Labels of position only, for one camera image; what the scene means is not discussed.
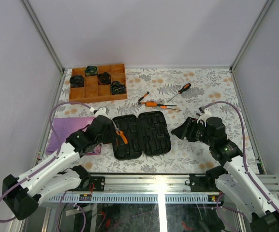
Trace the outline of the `black plastic tool case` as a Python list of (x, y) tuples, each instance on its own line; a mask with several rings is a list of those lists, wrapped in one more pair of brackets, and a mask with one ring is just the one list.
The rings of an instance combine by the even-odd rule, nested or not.
[(127, 143), (115, 135), (113, 152), (117, 160), (132, 160), (143, 153), (148, 157), (167, 154), (171, 151), (171, 140), (165, 116), (161, 111), (140, 113), (139, 116), (125, 115), (113, 118), (123, 132)]

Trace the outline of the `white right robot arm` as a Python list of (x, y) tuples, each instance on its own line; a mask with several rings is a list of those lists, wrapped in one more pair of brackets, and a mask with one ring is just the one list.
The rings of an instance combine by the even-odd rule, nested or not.
[(202, 142), (209, 147), (220, 165), (206, 172), (206, 187), (227, 195), (246, 216), (253, 232), (279, 232), (279, 200), (248, 167), (238, 146), (227, 138), (220, 118), (188, 117), (171, 133), (181, 140)]

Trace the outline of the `orange handled pliers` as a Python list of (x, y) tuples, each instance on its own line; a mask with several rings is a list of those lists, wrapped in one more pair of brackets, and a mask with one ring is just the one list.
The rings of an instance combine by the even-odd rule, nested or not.
[(121, 137), (121, 139), (123, 140), (124, 144), (127, 144), (128, 143), (128, 140), (127, 138), (125, 137), (124, 133), (122, 130), (119, 129), (118, 125), (113, 122), (113, 125), (115, 127), (115, 130), (116, 130), (116, 134), (119, 135)]

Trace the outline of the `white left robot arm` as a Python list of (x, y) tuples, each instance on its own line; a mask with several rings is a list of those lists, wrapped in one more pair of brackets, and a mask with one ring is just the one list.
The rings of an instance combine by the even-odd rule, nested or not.
[(72, 133), (43, 162), (18, 177), (8, 175), (2, 183), (2, 199), (18, 220), (31, 216), (49, 198), (72, 189), (90, 187), (91, 176), (81, 165), (67, 171), (71, 163), (93, 152), (99, 144), (112, 142), (116, 126), (106, 116)]

